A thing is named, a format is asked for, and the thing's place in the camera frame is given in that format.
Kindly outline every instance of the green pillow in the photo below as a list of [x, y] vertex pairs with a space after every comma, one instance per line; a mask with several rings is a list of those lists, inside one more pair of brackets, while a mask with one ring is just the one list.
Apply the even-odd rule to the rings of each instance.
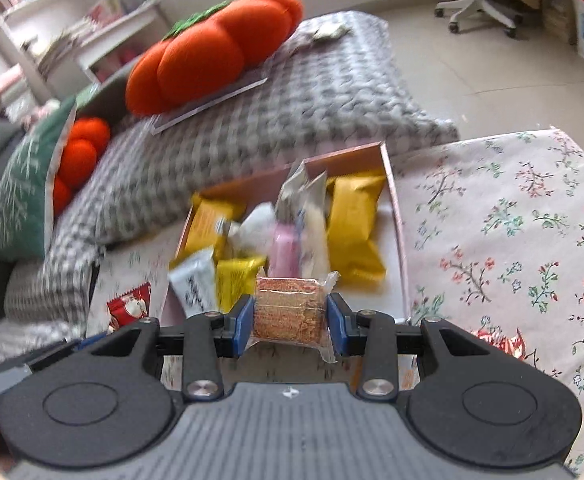
[[0, 260], [44, 259], [52, 239], [52, 193], [75, 98], [37, 124], [16, 147], [0, 183]]

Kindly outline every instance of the orange pumpkin pillow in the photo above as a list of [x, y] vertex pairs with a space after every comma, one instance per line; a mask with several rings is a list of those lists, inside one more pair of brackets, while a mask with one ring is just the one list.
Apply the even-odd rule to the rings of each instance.
[[79, 119], [73, 124], [54, 178], [52, 199], [55, 218], [88, 181], [109, 142], [110, 127], [102, 119]]
[[130, 73], [128, 110], [172, 110], [235, 81], [268, 59], [303, 18], [300, 0], [235, 0], [177, 23]]

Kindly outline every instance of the pink package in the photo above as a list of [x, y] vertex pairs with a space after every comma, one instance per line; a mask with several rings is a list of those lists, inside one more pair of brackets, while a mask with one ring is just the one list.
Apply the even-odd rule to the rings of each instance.
[[271, 278], [299, 278], [300, 245], [296, 228], [289, 224], [277, 224], [270, 249], [268, 276]]

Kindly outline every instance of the ridged gray surface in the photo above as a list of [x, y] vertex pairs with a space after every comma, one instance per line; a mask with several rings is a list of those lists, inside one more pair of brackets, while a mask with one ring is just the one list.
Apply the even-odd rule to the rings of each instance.
[[[345, 384], [240, 383], [227, 399], [189, 407], [162, 443], [127, 463], [82, 473], [21, 463], [9, 477], [490, 480], [513, 475], [446, 462], [414, 439], [394, 408], [358, 400]], [[559, 465], [516, 477], [573, 478]]]

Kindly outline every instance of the office chair base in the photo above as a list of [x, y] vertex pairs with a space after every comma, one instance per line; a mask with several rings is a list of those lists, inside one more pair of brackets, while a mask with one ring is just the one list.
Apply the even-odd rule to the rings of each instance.
[[510, 18], [499, 10], [496, 7], [496, 4], [493, 4], [489, 0], [455, 0], [453, 2], [440, 2], [434, 9], [434, 15], [438, 18], [442, 18], [447, 9], [459, 9], [452, 14], [450, 24], [448, 25], [450, 32], [454, 34], [458, 33], [458, 22], [460, 19], [467, 18], [476, 12], [485, 12], [506, 27], [506, 35], [509, 38], [514, 38], [516, 36], [517, 23], [520, 23], [521, 19], [519, 14], [516, 14], [514, 19]]

